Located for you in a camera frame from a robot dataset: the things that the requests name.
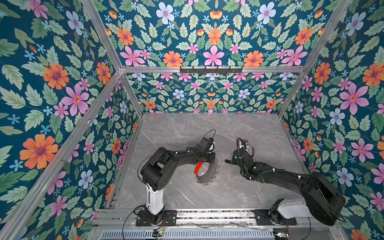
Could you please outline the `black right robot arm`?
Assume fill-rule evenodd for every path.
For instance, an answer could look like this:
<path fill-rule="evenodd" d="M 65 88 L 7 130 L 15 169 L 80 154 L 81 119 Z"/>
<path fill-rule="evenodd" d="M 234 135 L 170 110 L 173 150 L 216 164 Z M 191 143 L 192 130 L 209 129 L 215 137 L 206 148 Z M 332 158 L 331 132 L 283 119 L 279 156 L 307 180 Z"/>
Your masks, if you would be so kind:
<path fill-rule="evenodd" d="M 293 218 L 315 218 L 324 225 L 333 226 L 342 219 L 341 210 L 346 199 L 320 173 L 298 174 L 255 162 L 244 148 L 235 150 L 232 159 L 225 162 L 238 166 L 248 181 L 279 186 L 301 195 L 294 200 L 280 198 L 275 201 L 268 215 L 275 225 Z"/>

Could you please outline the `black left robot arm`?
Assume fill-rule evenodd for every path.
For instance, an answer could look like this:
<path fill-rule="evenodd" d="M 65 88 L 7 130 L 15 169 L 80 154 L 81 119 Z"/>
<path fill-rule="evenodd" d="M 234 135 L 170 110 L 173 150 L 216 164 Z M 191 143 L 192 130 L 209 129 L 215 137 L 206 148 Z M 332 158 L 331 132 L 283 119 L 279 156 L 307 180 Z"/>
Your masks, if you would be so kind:
<path fill-rule="evenodd" d="M 181 151 L 171 151 L 161 147 L 141 168 L 141 181 L 154 192 L 160 191 L 166 187 L 178 167 L 193 165 L 197 181 L 200 184 L 208 184 L 218 172 L 214 149 L 214 139 L 206 137 L 202 138 L 196 146 L 188 146 Z"/>

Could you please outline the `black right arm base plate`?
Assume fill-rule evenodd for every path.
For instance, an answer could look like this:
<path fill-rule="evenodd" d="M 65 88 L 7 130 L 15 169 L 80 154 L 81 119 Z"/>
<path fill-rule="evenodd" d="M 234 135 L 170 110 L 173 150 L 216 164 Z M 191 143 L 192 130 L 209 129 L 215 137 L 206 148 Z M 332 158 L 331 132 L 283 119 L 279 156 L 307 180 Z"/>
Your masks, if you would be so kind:
<path fill-rule="evenodd" d="M 289 225 L 289 226 L 296 226 L 297 221 L 295 218 L 291 219 L 285 219 L 280 213 L 278 212 L 271 212 L 270 210 L 252 210 L 252 212 L 255 214 L 255 219 L 258 226 L 283 226 L 283 225 Z"/>

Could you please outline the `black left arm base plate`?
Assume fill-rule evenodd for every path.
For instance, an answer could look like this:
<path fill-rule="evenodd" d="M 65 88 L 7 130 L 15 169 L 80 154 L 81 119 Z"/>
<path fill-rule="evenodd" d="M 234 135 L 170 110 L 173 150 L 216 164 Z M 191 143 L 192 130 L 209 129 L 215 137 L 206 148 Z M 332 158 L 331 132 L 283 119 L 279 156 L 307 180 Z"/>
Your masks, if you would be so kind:
<path fill-rule="evenodd" d="M 157 215 L 153 215 L 149 210 L 141 210 L 138 213 L 136 226 L 137 227 L 160 227 L 176 225 L 177 220 L 176 210 L 161 210 Z"/>

